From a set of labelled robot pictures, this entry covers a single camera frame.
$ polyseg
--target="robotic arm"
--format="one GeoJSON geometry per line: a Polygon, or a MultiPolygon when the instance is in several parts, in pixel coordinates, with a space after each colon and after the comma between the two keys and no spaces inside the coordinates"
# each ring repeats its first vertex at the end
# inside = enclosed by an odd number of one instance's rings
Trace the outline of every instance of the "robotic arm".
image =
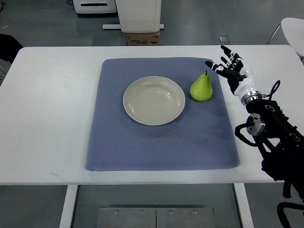
{"type": "MultiPolygon", "coordinates": [[[[288,122],[288,117],[283,114],[277,102],[271,100],[280,81],[277,81],[269,95],[260,93],[254,85],[255,80],[247,62],[229,48],[221,48],[229,61],[222,57],[225,65],[210,61],[205,64],[228,79],[231,92],[239,97],[250,113],[246,123],[236,127],[235,135],[246,144],[259,149],[263,157],[263,171],[275,181],[284,180],[285,198],[291,198],[290,188],[293,185],[304,202],[304,137],[296,130],[296,126],[288,122]],[[246,128],[253,136],[254,143],[240,133],[242,128],[246,128]],[[273,145],[269,141],[271,138],[278,138],[280,142],[273,145]]],[[[281,220],[281,223],[284,227],[290,227],[288,222],[283,224],[281,220]]]]}

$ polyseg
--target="white plate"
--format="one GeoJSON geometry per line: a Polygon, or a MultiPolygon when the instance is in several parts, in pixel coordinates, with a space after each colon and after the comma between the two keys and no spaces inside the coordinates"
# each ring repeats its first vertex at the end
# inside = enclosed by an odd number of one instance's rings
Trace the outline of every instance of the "white plate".
{"type": "Polygon", "coordinates": [[[126,89],[123,105],[135,121],[145,125],[162,125],[181,114],[185,94],[177,83],[166,77],[143,77],[126,89]]]}

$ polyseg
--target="blue placemat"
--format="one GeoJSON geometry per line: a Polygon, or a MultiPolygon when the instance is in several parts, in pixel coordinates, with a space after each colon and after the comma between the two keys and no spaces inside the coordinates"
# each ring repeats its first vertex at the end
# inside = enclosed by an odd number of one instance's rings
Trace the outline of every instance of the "blue placemat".
{"type": "Polygon", "coordinates": [[[89,171],[230,169],[239,165],[219,77],[203,58],[123,58],[103,63],[87,151],[89,171]],[[196,102],[190,87],[206,70],[212,97],[196,102]],[[135,80],[167,77],[183,89],[186,104],[172,122],[146,126],[124,110],[123,95],[135,80]]]}

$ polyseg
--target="plate rim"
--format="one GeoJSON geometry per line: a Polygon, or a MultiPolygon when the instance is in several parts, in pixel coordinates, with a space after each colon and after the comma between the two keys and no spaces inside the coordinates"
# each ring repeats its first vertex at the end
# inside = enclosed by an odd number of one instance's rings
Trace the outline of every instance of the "plate rim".
{"type": "Polygon", "coordinates": [[[180,114],[182,113],[182,111],[184,110],[185,108],[185,104],[186,104],[186,96],[185,96],[185,93],[183,91],[183,89],[181,88],[181,86],[179,84],[177,84],[175,81],[173,81],[172,79],[170,78],[167,78],[167,77],[163,77],[163,76],[146,76],[146,77],[141,77],[135,81],[133,81],[131,84],[129,84],[129,86],[126,88],[126,90],[124,91],[124,94],[123,94],[123,107],[124,107],[124,110],[126,111],[126,113],[133,119],[135,120],[136,122],[140,123],[140,124],[144,124],[144,125],[147,125],[147,126],[159,126],[159,125],[164,125],[164,124],[167,124],[167,123],[170,123],[172,122],[173,120],[175,120],[177,117],[180,116],[180,114]],[[176,117],[174,117],[173,119],[169,120],[169,121],[165,121],[165,122],[161,122],[161,123],[158,123],[158,124],[151,124],[151,123],[146,123],[146,122],[143,122],[143,121],[138,121],[136,119],[134,119],[132,117],[132,115],[129,114],[129,112],[127,111],[127,108],[126,108],[126,93],[127,91],[131,88],[131,86],[133,86],[135,83],[137,83],[138,81],[140,80],[143,80],[143,79],[147,79],[147,78],[151,78],[151,77],[154,77],[154,78],[165,78],[166,80],[169,80],[170,82],[172,82],[173,84],[175,84],[177,86],[178,89],[180,89],[182,91],[181,94],[183,94],[183,107],[181,108],[180,112],[178,113],[178,115],[176,117]]]}

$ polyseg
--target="table leg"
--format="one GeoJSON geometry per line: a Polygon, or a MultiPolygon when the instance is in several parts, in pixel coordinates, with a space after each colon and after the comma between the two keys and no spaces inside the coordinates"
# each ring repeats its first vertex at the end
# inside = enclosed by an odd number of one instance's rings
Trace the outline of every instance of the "table leg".
{"type": "Polygon", "coordinates": [[[237,197],[238,211],[241,217],[243,228],[253,228],[249,203],[246,195],[245,185],[243,183],[235,183],[234,190],[237,197]]]}
{"type": "Polygon", "coordinates": [[[72,224],[74,206],[77,196],[78,185],[68,185],[66,190],[66,199],[63,205],[61,221],[59,228],[70,228],[72,224]]]}

